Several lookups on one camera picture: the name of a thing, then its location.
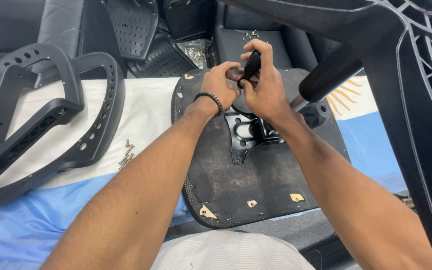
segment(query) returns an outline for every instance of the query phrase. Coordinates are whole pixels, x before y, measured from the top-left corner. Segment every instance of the white striped shirt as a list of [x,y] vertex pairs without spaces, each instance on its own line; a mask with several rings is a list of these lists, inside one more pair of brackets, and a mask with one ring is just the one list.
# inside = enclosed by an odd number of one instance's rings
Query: white striped shirt
[[163,243],[151,270],[315,270],[290,243],[259,233],[211,230]]

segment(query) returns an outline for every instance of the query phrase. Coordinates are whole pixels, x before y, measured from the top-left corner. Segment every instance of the braided leather bracelet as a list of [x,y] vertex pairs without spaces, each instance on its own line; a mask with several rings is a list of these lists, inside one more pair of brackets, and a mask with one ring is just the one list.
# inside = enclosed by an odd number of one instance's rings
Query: braided leather bracelet
[[217,107],[218,107],[218,112],[217,112],[217,114],[215,114],[215,115],[213,116],[213,118],[216,118],[216,117],[220,116],[220,115],[223,113],[223,105],[221,105],[221,102],[219,102],[219,99],[218,99],[215,95],[213,95],[213,94],[211,94],[211,93],[209,93],[209,92],[201,92],[201,93],[197,94],[197,95],[194,97],[193,102],[195,102],[195,101],[196,101],[200,96],[208,96],[208,97],[210,97],[214,102],[216,102]]

